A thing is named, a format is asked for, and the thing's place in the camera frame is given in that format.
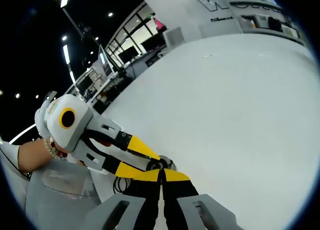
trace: white panel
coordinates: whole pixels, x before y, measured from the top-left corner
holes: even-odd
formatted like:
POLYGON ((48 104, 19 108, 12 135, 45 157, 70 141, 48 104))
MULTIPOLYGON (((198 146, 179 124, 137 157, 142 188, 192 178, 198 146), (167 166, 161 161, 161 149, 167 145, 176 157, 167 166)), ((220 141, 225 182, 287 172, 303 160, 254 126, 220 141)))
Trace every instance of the white panel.
MULTIPOLYGON (((310 52, 279 37, 241 34, 177 47, 103 116, 170 157, 243 229, 270 230, 289 228, 317 180, 319 112, 310 52)), ((108 195, 109 180, 97 177, 97 191, 108 195)))

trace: computer monitor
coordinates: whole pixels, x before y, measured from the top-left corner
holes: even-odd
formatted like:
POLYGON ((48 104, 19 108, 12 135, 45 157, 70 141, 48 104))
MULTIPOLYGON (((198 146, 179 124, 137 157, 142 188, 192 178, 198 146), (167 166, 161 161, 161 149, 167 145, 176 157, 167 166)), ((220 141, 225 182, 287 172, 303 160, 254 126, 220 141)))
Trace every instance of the computer monitor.
POLYGON ((87 76, 85 77, 80 83, 77 84, 78 89, 80 90, 81 94, 84 94, 86 89, 91 86, 93 83, 92 79, 87 76))
POLYGON ((144 47, 145 51, 153 51, 158 47, 164 46, 166 44, 162 34, 156 34, 151 36, 149 39, 144 41, 141 45, 144 47))
POLYGON ((137 55, 138 55, 138 51, 135 49, 134 46, 131 46, 130 48, 128 48, 125 51, 121 52, 118 56, 120 57, 120 59, 125 64, 128 61, 131 61, 137 55))

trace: wall-mounted shelf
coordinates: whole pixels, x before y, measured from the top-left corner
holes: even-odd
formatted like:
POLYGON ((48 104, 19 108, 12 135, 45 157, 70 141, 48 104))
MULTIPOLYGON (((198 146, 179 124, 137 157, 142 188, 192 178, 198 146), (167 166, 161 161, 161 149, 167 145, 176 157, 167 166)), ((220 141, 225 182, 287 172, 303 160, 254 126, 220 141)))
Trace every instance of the wall-mounted shelf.
POLYGON ((285 38, 287 40, 294 41, 300 45, 306 46, 305 43, 298 38, 295 38, 293 36, 290 36, 290 35, 282 33, 282 32, 273 31, 270 29, 261 29, 261 28, 243 29, 243 33, 245 33, 245 34, 265 34, 265 35, 271 35, 271 36, 278 36, 281 38, 285 38))
POLYGON ((237 6, 237 5, 253 5, 253 6, 265 6, 270 7, 279 11, 283 11, 280 6, 275 4, 266 2, 266 1, 254 1, 254 0, 229 0, 230 5, 237 6))

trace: black ceiling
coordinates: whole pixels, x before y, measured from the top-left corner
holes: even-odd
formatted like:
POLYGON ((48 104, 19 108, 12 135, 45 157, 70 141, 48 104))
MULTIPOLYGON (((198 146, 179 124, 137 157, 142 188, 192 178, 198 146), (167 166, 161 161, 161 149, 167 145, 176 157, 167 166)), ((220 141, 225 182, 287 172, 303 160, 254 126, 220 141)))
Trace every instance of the black ceiling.
MULTIPOLYGON (((62 36, 67 35, 71 67, 79 76, 98 57, 98 47, 81 39, 60 9, 60 0, 8 0, 2 19, 5 61, 0 77, 1 126, 4 140, 34 124, 34 114, 50 90, 62 95, 71 85, 62 36)), ((143 0, 69 0, 67 12, 105 46, 125 18, 143 0)))

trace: pink object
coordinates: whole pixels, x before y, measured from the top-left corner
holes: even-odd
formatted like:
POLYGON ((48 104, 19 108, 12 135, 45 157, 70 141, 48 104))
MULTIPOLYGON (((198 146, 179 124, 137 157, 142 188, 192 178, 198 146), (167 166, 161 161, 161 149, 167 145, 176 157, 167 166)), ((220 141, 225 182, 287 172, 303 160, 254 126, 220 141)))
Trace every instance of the pink object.
POLYGON ((164 24, 162 24, 160 21, 158 21, 156 18, 154 19, 154 22, 156 24, 156 27, 158 28, 158 30, 161 30, 161 28, 163 26, 165 26, 164 24))

